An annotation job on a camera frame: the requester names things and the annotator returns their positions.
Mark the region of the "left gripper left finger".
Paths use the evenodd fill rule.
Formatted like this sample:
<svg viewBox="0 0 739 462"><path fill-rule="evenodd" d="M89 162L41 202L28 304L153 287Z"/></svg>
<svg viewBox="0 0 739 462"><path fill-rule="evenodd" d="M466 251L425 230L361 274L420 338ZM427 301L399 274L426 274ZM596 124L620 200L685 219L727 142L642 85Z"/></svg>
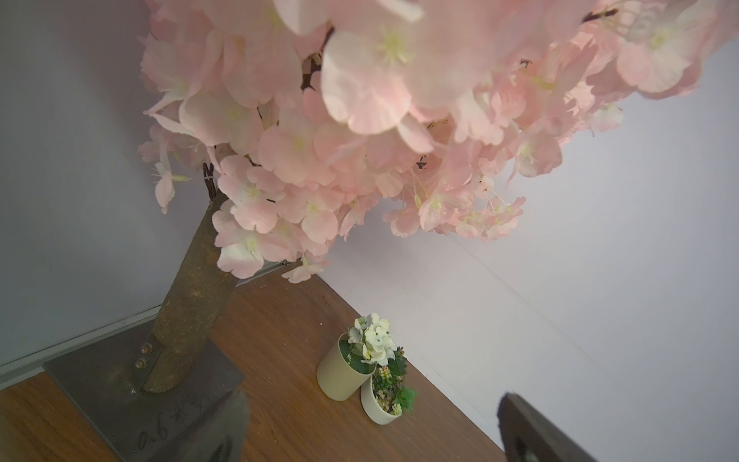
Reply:
<svg viewBox="0 0 739 462"><path fill-rule="evenodd" d="M167 461L240 461L248 422L246 395L235 390L175 441L167 451Z"/></svg>

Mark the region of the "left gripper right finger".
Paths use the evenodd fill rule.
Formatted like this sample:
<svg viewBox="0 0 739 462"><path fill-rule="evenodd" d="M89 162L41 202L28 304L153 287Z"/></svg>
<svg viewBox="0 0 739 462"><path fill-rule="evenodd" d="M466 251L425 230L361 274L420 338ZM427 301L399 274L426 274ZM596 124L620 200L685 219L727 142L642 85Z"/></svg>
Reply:
<svg viewBox="0 0 739 462"><path fill-rule="evenodd" d="M498 406L498 427L508 462L596 462L579 444L518 394Z"/></svg>

